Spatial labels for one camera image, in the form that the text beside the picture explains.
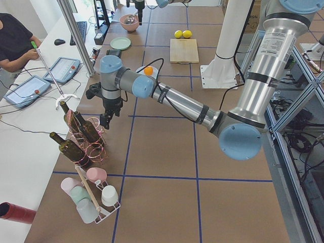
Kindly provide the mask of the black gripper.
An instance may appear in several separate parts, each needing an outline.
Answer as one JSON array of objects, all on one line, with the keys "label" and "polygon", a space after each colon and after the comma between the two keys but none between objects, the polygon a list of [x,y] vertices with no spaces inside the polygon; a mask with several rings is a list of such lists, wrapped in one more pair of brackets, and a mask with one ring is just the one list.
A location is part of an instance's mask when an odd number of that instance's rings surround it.
[{"label": "black gripper", "polygon": [[145,8],[145,0],[126,0],[127,8],[130,7],[130,4],[134,4],[135,9],[138,10],[138,22],[139,25],[142,25],[142,10]]},{"label": "black gripper", "polygon": [[92,99],[94,96],[102,99],[105,109],[104,113],[99,116],[100,125],[109,130],[111,117],[114,115],[120,116],[120,110],[123,107],[121,91],[116,88],[106,89],[101,83],[96,83],[90,85],[86,91],[87,99]]}]

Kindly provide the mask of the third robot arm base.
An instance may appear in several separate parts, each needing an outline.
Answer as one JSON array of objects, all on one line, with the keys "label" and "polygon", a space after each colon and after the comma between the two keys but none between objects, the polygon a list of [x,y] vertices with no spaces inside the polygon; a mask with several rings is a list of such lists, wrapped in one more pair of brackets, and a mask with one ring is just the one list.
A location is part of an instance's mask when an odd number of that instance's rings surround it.
[{"label": "third robot arm base", "polygon": [[306,55],[308,60],[320,61],[323,60],[323,35],[314,44],[300,43],[300,47],[303,50],[303,54]]}]

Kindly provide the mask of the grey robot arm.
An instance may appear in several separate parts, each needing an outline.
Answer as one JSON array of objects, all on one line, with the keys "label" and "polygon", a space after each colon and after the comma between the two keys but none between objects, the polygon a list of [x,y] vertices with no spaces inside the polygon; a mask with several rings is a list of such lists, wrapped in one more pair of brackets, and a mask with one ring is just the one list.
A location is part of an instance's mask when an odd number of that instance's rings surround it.
[{"label": "grey robot arm", "polygon": [[[200,74],[198,71],[199,64],[168,64],[169,44],[168,38],[171,31],[177,28],[186,28],[185,25],[192,25],[192,29],[195,32],[194,38],[198,42],[198,53],[200,53],[200,61],[208,61],[212,56],[212,51],[216,49],[216,45],[219,40],[223,13],[221,7],[216,7],[218,1],[192,1],[189,9],[185,9],[181,4],[174,4],[175,6],[166,7],[167,10],[150,10],[148,7],[144,10],[144,23],[139,26],[138,31],[127,32],[119,23],[120,17],[125,14],[131,14],[135,8],[119,4],[116,9],[116,14],[112,19],[112,24],[104,41],[102,52],[99,54],[99,58],[102,58],[108,48],[110,48],[109,42],[115,37],[128,37],[134,44],[133,49],[125,51],[123,54],[124,62],[132,68],[137,68],[139,61],[135,61],[135,58],[139,58],[139,51],[147,51],[147,56],[144,57],[144,63],[149,62],[149,58],[157,58],[159,55],[166,60],[166,67],[161,71],[161,82],[170,83],[174,88],[181,89],[186,95],[198,99],[202,103],[206,103],[211,108],[218,109],[218,105],[221,103],[221,96],[225,92],[225,89],[203,89],[200,83]],[[155,38],[154,34],[158,33],[158,29],[163,29],[163,34],[157,34]],[[184,84],[187,81],[193,81],[192,87],[186,88]],[[162,105],[158,105],[150,99],[138,99],[139,110],[138,116],[142,118],[167,118],[167,119],[184,119],[181,115],[177,114],[175,110],[171,108],[163,108]],[[121,125],[122,118],[116,118],[111,123],[111,129],[105,130],[104,134],[109,141],[108,145],[103,150],[101,155],[105,160],[113,162],[118,160],[118,156],[122,154],[122,135],[117,132],[117,125]],[[283,159],[281,155],[280,147],[276,142],[271,142],[270,135],[263,137],[264,154],[268,160],[272,160],[277,157]]]},{"label": "grey robot arm", "polygon": [[[172,4],[172,3],[187,4],[189,2],[191,2],[191,0],[156,0],[156,3],[160,8],[164,8],[168,4]],[[135,9],[138,11],[139,25],[142,25],[142,17],[143,17],[143,9],[145,8],[145,0],[126,0],[127,8],[130,7],[130,3],[133,3],[135,5]]]}]

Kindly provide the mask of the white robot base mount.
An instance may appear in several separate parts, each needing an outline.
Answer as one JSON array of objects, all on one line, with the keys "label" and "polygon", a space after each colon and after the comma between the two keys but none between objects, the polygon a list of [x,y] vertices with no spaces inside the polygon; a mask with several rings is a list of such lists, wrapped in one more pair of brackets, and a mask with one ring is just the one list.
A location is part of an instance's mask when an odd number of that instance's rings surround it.
[{"label": "white robot base mount", "polygon": [[253,4],[252,0],[228,1],[215,57],[209,65],[200,67],[204,89],[228,89],[237,85],[234,57]]}]

